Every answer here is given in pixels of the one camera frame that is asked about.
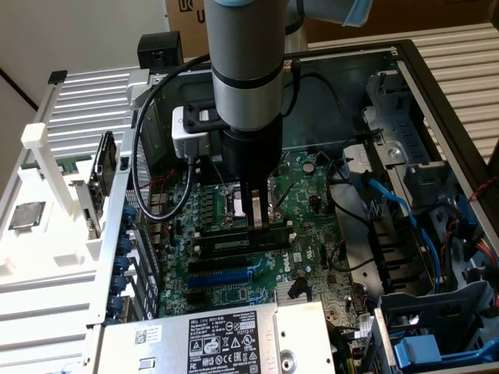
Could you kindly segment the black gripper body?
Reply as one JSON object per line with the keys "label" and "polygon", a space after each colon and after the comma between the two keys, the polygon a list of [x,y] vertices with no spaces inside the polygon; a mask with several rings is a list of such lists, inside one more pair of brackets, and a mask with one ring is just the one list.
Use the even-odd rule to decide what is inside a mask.
{"label": "black gripper body", "polygon": [[248,183],[267,178],[281,159],[282,134],[281,116],[257,131],[222,130],[221,155],[226,168]]}

